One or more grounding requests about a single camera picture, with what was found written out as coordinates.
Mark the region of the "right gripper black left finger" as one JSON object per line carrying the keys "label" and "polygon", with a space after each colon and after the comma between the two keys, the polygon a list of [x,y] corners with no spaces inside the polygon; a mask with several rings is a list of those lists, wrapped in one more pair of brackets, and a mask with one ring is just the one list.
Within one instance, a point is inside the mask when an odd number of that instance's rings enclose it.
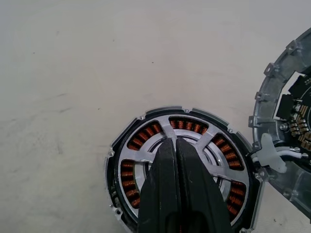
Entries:
{"label": "right gripper black left finger", "polygon": [[173,141],[158,148],[140,191],[137,233],[180,233],[181,200]]}

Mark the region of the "silver motor housing lid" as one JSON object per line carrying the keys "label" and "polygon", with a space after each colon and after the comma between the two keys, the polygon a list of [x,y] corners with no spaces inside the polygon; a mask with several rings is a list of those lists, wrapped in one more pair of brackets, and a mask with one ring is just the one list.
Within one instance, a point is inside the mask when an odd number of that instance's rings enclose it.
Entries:
{"label": "silver motor housing lid", "polygon": [[311,28],[264,71],[249,126],[262,179],[311,222]]}

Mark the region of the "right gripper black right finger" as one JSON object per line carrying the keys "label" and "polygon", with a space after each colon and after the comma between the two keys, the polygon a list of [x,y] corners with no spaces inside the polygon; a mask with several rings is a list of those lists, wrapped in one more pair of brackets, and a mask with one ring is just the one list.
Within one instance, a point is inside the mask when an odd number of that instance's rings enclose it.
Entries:
{"label": "right gripper black right finger", "polygon": [[223,196],[195,147],[176,141],[182,233],[231,233]]}

